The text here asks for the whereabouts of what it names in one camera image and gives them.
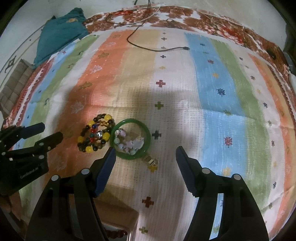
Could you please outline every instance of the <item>wall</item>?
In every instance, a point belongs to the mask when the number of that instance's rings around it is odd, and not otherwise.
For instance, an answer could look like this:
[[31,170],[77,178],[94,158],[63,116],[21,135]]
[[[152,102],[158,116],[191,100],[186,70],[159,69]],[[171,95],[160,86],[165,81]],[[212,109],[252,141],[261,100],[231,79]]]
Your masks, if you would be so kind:
[[0,69],[22,42],[52,16],[47,0],[28,0],[19,9],[0,37]]

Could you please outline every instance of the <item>power cord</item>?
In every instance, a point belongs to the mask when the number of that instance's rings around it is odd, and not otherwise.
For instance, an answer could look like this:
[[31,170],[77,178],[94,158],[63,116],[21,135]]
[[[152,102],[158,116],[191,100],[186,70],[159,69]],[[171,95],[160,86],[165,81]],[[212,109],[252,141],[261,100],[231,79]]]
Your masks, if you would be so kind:
[[[189,49],[190,49],[189,47],[175,47],[175,48],[170,48],[170,49],[155,50],[155,49],[149,49],[149,48],[145,48],[145,47],[142,47],[142,46],[136,45],[136,44],[132,43],[131,41],[129,41],[129,38],[130,38],[131,36],[133,36],[133,34],[139,29],[139,27],[142,27],[142,26],[144,25],[144,23],[146,22],[147,19],[151,18],[152,16],[154,16],[154,15],[158,12],[158,10],[157,10],[154,14],[148,16],[150,10],[151,10],[151,2],[150,2],[150,0],[148,0],[148,5],[147,5],[147,8],[146,8],[147,16],[146,16],[144,19],[142,19],[142,20],[136,22],[136,23],[139,23],[139,22],[142,22],[142,21],[143,21],[142,24],[141,24],[140,26],[138,26],[138,27],[137,27],[137,28],[136,28],[136,29],[135,29],[135,30],[134,30],[134,31],[133,31],[133,32],[132,32],[127,38],[126,38],[127,42],[130,43],[131,45],[135,46],[135,47],[138,47],[138,48],[141,48],[141,49],[145,49],[145,50],[149,50],[149,51],[153,51],[153,52],[167,52],[167,51],[171,51],[171,50],[175,50],[175,49],[189,50]],[[127,23],[127,24],[123,24],[123,23],[115,23],[115,22],[110,22],[110,21],[108,21],[108,19],[109,19],[114,13],[109,14],[109,15],[105,18],[105,21],[106,21],[107,23],[114,23],[114,24],[123,25],[123,26],[124,26],[124,25],[134,25],[134,24],[136,24],[136,23]]]

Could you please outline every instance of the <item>dark wooden bead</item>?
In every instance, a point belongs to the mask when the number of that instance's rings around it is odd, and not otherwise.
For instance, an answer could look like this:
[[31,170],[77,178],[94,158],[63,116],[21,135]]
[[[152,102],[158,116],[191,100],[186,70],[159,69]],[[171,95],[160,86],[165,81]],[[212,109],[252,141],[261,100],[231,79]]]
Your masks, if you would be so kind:
[[93,150],[94,151],[97,151],[98,150],[98,147],[96,145],[92,145],[92,147],[93,147]]

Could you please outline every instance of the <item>beaded bracelet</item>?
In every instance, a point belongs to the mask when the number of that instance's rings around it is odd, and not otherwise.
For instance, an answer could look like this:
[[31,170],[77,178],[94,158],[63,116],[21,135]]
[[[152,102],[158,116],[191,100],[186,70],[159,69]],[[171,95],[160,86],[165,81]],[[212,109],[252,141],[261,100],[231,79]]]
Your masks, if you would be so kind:
[[[103,130],[98,130],[99,126],[107,127]],[[80,136],[77,139],[78,149],[82,152],[93,152],[102,149],[103,145],[110,138],[113,127],[115,126],[112,116],[107,114],[99,114],[94,119],[90,120],[85,128],[82,129]],[[91,130],[89,137],[84,138],[86,132]]]

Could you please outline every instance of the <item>bed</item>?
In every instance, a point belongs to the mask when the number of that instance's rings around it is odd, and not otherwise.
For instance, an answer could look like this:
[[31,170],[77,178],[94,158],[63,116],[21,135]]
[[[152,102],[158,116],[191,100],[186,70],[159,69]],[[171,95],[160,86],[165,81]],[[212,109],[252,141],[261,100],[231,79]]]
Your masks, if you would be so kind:
[[[135,23],[143,8],[111,20]],[[77,137],[94,116],[109,113],[116,123],[135,118],[149,128],[149,153],[159,164],[149,169],[141,160],[117,158],[96,202],[111,205],[110,212],[126,210],[121,219],[131,219],[126,226],[106,223],[127,229],[131,240],[183,240],[198,200],[175,160],[182,145],[216,174],[242,175],[272,239],[296,201],[296,98],[283,53],[225,16],[178,6],[152,11],[131,40],[151,49],[190,50],[156,53],[132,46],[126,38],[139,23],[107,23],[109,13],[100,13],[84,22],[88,36],[53,54],[29,78],[5,126],[43,122],[46,129],[15,148],[56,131],[64,140],[49,152],[49,172],[20,190],[24,220],[29,222],[52,175],[74,175],[103,157],[108,145],[79,152]],[[219,231],[222,195],[218,203],[211,238]]]

